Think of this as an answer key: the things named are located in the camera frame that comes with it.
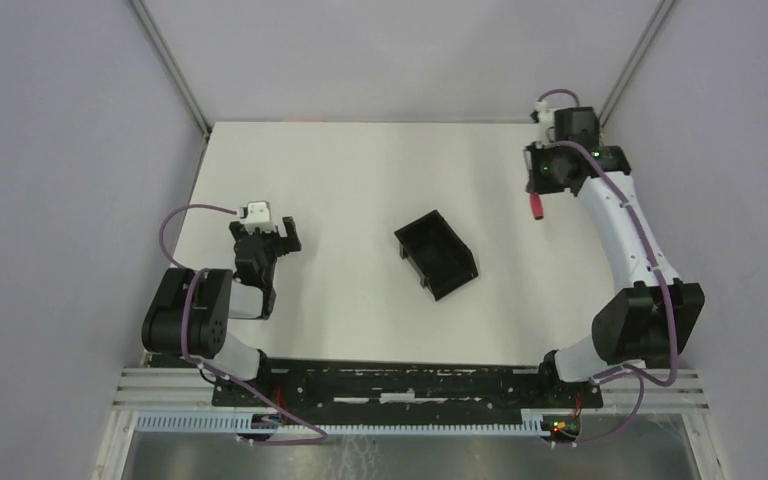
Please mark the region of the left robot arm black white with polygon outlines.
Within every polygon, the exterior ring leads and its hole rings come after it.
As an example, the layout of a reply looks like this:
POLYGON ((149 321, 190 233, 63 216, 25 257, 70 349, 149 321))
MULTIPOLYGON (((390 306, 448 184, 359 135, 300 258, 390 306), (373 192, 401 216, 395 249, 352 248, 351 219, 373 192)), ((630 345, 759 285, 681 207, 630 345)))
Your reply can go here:
POLYGON ((234 239, 234 267, 213 268, 197 276, 189 268, 165 272, 145 316, 141 340, 145 350, 193 360, 224 378, 238 378, 235 392, 250 407, 266 405, 273 379, 261 372, 267 356, 229 333, 232 320, 267 320, 275 301, 278 259, 302 250, 294 219, 285 229, 248 229, 229 225, 234 239))

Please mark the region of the red black screwdriver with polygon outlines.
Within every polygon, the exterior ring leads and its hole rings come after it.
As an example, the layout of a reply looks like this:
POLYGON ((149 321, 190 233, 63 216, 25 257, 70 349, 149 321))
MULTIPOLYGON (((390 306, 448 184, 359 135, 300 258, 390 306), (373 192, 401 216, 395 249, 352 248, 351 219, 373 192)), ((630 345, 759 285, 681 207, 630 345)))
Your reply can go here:
POLYGON ((530 193, 529 202, 533 218, 537 221, 543 220, 545 214, 541 196, 537 193, 530 193))

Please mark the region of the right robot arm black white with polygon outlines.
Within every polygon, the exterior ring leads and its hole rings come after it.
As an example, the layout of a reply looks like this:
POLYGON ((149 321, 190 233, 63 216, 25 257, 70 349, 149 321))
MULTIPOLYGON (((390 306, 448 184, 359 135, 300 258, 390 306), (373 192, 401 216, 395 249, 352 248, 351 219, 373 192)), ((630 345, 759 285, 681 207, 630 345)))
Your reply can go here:
POLYGON ((531 117, 540 131, 524 149, 532 215, 543 218, 541 200, 551 194, 579 200, 615 290, 582 340, 547 355, 553 371, 537 382, 540 400, 562 408, 577 396, 577 382, 599 385, 625 374, 672 385, 705 304, 702 287, 670 265, 637 199, 630 163, 620 147, 603 143, 593 108, 551 108, 539 99, 531 117))

